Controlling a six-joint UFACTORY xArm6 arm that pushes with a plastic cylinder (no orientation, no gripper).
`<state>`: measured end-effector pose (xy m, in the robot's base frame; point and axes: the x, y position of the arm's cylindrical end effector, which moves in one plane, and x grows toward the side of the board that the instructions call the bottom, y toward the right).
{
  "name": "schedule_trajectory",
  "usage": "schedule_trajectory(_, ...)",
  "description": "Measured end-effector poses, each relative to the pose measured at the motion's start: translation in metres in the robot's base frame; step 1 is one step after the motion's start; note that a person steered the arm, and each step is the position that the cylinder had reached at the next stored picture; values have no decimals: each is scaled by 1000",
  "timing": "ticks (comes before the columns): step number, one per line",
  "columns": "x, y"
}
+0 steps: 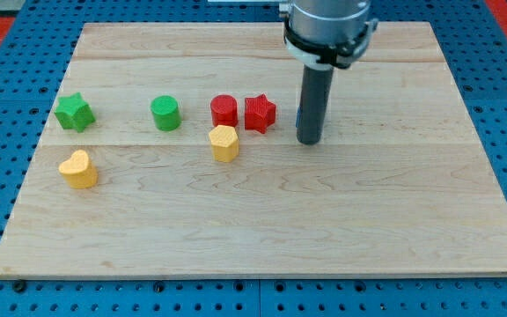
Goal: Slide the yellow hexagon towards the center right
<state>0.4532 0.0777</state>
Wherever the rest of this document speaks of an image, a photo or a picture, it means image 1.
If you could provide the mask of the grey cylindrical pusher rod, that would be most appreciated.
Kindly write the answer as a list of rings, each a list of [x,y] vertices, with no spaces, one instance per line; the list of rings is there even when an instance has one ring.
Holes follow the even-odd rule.
[[[320,141],[333,74],[334,70],[304,67],[299,101],[301,116],[297,128],[297,140],[301,144],[313,145]]]

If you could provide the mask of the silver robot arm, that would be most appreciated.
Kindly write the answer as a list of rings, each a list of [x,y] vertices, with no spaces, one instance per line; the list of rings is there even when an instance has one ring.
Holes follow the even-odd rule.
[[[297,140],[320,141],[334,71],[346,70],[371,43],[378,21],[368,0],[288,0],[279,4],[283,40],[304,65],[296,120]]]

